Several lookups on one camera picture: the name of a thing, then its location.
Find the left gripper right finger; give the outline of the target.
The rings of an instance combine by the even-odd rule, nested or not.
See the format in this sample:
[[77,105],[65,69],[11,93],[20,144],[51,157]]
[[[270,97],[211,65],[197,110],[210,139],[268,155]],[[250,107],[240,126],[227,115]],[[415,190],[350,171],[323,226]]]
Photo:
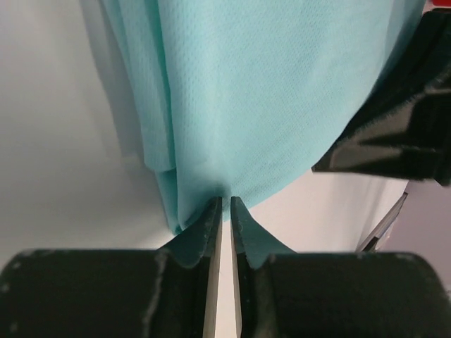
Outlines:
[[412,253],[297,253],[230,202],[239,337],[449,337],[450,300]]

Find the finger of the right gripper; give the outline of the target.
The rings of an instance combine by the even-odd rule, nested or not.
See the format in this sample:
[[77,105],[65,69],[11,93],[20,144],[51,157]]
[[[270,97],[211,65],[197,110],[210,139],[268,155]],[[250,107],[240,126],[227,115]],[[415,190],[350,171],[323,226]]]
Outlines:
[[312,170],[450,185],[449,10],[423,14],[396,66]]

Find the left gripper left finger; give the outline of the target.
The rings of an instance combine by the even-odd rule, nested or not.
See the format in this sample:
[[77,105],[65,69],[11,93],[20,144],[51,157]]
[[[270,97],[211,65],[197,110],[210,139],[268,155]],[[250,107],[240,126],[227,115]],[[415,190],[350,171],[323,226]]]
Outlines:
[[1,271],[2,337],[213,337],[222,200],[158,249],[31,249]]

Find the mint green t shirt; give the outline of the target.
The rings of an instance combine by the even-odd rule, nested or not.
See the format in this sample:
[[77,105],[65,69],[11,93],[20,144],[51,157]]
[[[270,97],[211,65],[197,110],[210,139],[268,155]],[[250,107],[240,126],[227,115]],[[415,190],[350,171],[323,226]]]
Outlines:
[[423,1],[105,1],[168,226],[308,171],[400,57]]

